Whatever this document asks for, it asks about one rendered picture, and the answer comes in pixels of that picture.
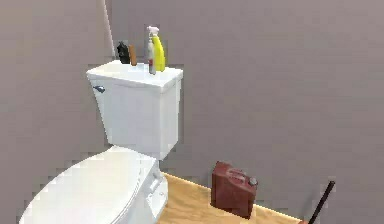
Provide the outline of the yellow spray bottle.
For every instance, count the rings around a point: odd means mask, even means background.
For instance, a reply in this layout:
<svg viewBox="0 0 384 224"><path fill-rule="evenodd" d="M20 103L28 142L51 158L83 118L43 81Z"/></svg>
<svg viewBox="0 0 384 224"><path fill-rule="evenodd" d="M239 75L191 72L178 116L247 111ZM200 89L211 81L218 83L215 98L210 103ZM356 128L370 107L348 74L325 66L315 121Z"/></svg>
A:
<svg viewBox="0 0 384 224"><path fill-rule="evenodd" d="M147 30L154 48L154 66L157 71L163 72L165 70L165 52L159 37L160 29L155 26L148 26Z"/></svg>

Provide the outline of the black handled plunger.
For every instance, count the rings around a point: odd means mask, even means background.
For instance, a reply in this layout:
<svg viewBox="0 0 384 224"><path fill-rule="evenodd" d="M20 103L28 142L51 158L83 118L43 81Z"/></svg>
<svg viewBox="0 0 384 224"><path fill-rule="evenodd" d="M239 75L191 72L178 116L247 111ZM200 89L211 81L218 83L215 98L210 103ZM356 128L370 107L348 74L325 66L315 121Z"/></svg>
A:
<svg viewBox="0 0 384 224"><path fill-rule="evenodd" d="M330 180L329 183L327 184L327 187L321 197L321 199L319 200L311 218L306 221L306 220L300 220L297 224L314 224L317 217L319 216L325 202L327 201L331 191L333 190L334 186L335 186L336 182L334 180Z"/></svg>

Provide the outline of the grey slim bottle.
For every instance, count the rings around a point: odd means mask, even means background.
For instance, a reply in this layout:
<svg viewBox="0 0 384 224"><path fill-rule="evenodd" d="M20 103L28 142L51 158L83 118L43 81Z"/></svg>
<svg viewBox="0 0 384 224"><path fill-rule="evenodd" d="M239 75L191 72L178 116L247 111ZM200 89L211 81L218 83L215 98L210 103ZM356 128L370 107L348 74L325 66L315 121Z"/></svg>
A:
<svg viewBox="0 0 384 224"><path fill-rule="evenodd" d="M149 73L152 75L156 74L154 59L155 59L154 45L153 45L152 38L149 38L148 46L147 46L147 60L148 60L148 66L149 66Z"/></svg>

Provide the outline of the white toilet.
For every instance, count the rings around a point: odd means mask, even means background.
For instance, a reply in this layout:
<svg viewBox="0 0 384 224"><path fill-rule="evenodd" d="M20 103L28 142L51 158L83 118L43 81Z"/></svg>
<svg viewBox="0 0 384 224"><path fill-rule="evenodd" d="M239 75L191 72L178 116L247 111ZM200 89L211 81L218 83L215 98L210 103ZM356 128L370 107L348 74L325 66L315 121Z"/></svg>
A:
<svg viewBox="0 0 384 224"><path fill-rule="evenodd" d="M156 224L167 204L159 162L179 139L183 71L114 60L87 78L110 147L50 180L18 224Z"/></svg>

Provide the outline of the dark red canister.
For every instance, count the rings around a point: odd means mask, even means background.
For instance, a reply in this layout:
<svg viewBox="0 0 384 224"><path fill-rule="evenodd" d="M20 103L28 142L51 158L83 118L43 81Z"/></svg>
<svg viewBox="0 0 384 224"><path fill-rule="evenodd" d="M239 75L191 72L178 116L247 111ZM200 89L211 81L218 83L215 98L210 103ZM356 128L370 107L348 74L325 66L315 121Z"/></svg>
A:
<svg viewBox="0 0 384 224"><path fill-rule="evenodd" d="M255 177L217 161L212 171L211 205L245 219L251 217L258 188Z"/></svg>

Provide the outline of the black scrub brush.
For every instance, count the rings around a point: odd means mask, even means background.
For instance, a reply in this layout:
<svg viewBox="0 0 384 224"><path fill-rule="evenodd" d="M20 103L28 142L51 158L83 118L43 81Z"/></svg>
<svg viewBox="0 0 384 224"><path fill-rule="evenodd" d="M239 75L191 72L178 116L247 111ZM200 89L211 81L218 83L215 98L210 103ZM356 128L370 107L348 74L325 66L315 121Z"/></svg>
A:
<svg viewBox="0 0 384 224"><path fill-rule="evenodd" d="M130 54L128 46L123 42L120 41L117 46L118 51L118 57L122 64L129 64L130 63Z"/></svg>

